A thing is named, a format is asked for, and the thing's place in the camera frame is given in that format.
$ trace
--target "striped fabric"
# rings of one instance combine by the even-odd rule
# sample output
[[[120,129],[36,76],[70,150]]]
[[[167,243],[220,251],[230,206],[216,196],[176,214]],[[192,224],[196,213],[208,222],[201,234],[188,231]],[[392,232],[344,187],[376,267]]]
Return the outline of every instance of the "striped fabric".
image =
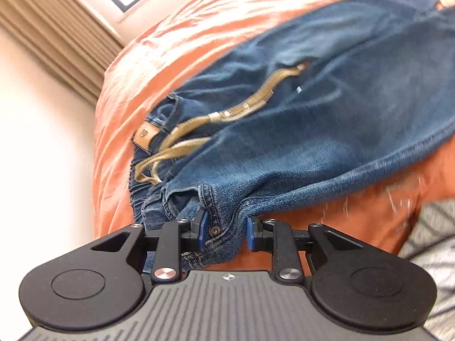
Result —
[[[438,296],[425,328],[443,341],[455,340],[455,199],[422,207],[399,256],[424,268]]]

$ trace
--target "denim crease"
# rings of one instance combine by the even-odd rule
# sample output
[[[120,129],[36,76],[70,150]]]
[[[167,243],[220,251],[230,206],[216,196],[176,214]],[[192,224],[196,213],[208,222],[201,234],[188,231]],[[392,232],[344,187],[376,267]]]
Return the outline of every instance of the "denim crease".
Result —
[[[186,81],[146,117],[160,128],[149,149],[135,146],[135,222],[159,229],[207,209],[205,251],[183,255],[185,270],[200,268],[236,254],[250,215],[320,203],[426,157],[455,131],[455,10],[435,5],[344,0],[252,38]],[[212,139],[162,162],[162,183],[134,180],[135,165],[176,124],[234,106],[302,62],[259,111],[187,135]],[[144,271],[152,263],[149,253]]]

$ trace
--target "beige curtain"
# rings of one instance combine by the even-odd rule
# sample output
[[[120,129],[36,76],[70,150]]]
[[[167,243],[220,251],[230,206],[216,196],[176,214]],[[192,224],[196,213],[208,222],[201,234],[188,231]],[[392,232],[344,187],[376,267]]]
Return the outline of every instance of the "beige curtain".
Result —
[[[0,0],[0,26],[93,105],[105,70],[123,48],[78,0]]]

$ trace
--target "orange bed sheet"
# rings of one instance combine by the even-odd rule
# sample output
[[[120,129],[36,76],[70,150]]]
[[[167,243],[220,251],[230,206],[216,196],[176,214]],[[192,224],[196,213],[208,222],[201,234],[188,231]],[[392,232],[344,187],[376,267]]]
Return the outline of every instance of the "orange bed sheet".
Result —
[[[338,0],[192,0],[132,41],[106,72],[96,108],[93,179],[97,237],[133,221],[130,139],[146,114],[232,47],[286,20]],[[441,7],[455,0],[440,0]],[[323,222],[390,252],[409,234],[425,201],[455,197],[455,139],[410,169],[363,191],[274,214],[297,229]],[[263,269],[270,258],[243,248],[216,269]]]

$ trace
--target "curtain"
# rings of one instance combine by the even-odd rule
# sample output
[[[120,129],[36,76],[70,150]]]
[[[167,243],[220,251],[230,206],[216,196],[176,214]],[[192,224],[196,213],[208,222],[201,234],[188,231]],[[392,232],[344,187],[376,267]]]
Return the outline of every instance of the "curtain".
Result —
[[[0,0],[3,26],[92,105],[120,38],[78,0]]]

